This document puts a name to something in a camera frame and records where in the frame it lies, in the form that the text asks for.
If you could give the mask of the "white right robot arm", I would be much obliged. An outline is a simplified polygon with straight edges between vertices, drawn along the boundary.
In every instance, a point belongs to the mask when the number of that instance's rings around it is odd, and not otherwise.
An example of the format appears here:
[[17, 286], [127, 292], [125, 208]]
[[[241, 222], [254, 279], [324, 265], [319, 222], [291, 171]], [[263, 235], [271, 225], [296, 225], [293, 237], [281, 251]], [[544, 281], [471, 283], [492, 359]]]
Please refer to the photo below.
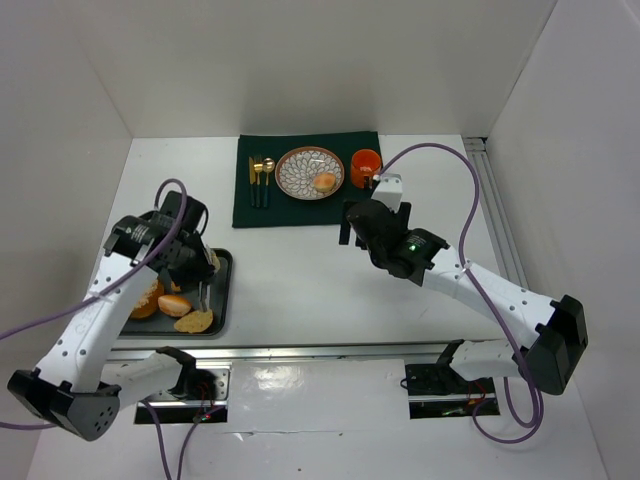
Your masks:
[[531, 379], [550, 395], [564, 392], [588, 345], [582, 303], [537, 294], [473, 263], [462, 263], [446, 240], [411, 229], [411, 205], [392, 212], [382, 202], [348, 201], [339, 242], [356, 238], [372, 264], [391, 276], [440, 292], [507, 328], [503, 341], [454, 341], [441, 355], [459, 377]]

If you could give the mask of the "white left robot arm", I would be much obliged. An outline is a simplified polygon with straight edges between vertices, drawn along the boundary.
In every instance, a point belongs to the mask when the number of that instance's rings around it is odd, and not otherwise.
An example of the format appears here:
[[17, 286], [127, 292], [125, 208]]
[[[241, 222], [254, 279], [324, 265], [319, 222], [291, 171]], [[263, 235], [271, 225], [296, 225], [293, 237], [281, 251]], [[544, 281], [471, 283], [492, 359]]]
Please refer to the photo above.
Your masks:
[[31, 370], [17, 370], [8, 391], [34, 416], [86, 441], [103, 436], [118, 412], [166, 391], [183, 399], [214, 381], [194, 357], [161, 347], [116, 371], [108, 356], [136, 303], [166, 273], [184, 291], [208, 292], [215, 267], [198, 225], [204, 204], [184, 192], [157, 198], [153, 210], [112, 228], [80, 309]]

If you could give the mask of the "stainless steel serving tongs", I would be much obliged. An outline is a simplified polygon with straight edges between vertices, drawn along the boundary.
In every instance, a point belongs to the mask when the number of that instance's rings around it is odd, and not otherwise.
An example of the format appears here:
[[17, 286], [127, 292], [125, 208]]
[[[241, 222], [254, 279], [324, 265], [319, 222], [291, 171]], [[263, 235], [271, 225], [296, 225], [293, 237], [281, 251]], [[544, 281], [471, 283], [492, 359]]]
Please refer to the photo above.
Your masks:
[[210, 284], [208, 282], [200, 282], [198, 286], [198, 305], [199, 310], [206, 312], [210, 309]]

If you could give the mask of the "round golden bun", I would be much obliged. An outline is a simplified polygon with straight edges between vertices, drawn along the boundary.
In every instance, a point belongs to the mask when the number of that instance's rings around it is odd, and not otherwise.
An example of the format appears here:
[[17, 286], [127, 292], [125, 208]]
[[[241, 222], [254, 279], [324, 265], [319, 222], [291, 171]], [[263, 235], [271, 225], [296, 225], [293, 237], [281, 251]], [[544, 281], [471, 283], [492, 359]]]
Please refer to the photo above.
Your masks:
[[336, 184], [336, 176], [332, 173], [325, 172], [317, 175], [313, 179], [313, 187], [317, 192], [326, 193], [334, 189]]

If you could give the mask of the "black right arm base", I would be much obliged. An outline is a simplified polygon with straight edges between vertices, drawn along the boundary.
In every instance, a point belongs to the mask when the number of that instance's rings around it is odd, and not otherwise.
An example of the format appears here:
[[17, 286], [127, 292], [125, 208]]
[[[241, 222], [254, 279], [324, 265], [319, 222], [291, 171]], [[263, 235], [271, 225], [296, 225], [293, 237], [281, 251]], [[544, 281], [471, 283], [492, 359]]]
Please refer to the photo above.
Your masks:
[[467, 381], [445, 365], [407, 364], [400, 386], [412, 420], [471, 417], [477, 406], [480, 416], [500, 414], [492, 379]]

